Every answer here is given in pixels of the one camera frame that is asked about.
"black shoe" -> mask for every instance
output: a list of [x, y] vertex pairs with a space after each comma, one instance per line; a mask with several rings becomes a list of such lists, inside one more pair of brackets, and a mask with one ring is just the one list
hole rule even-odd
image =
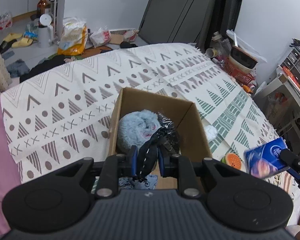
[[0, 45], [0, 54], [5, 53], [8, 49], [10, 49], [12, 44], [15, 43], [16, 41], [17, 41], [16, 39], [9, 42], [3, 41]]
[[120, 43], [120, 48], [121, 49], [129, 49], [129, 48], [135, 48], [138, 47], [136, 44], [129, 43], [127, 41], [123, 41]]

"blue tissue pack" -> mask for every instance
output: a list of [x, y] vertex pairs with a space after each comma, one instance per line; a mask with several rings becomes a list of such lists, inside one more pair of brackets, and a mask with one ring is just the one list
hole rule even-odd
[[257, 178], [265, 179], [287, 170], [279, 156], [287, 146], [281, 137], [244, 152], [249, 173]]

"patterned bedsheet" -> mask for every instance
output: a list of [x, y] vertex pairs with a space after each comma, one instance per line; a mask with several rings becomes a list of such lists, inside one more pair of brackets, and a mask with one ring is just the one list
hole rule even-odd
[[1, 94], [10, 154], [22, 183], [86, 156], [106, 158], [108, 128], [122, 87], [196, 103], [218, 137], [215, 159], [277, 138], [243, 89], [194, 47], [154, 44], [69, 62]]

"silver screw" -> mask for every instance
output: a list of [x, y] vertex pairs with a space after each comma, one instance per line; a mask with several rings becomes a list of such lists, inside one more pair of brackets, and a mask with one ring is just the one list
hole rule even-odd
[[196, 197], [200, 192], [196, 188], [187, 188], [183, 191], [183, 193], [189, 197]]
[[109, 188], [101, 188], [97, 190], [97, 195], [100, 197], [109, 197], [112, 194], [112, 190]]

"yellow package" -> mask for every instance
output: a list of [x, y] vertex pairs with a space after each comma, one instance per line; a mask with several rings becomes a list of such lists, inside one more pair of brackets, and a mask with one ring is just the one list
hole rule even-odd
[[63, 30], [58, 54], [75, 56], [82, 54], [88, 39], [87, 23], [76, 17], [63, 19]]

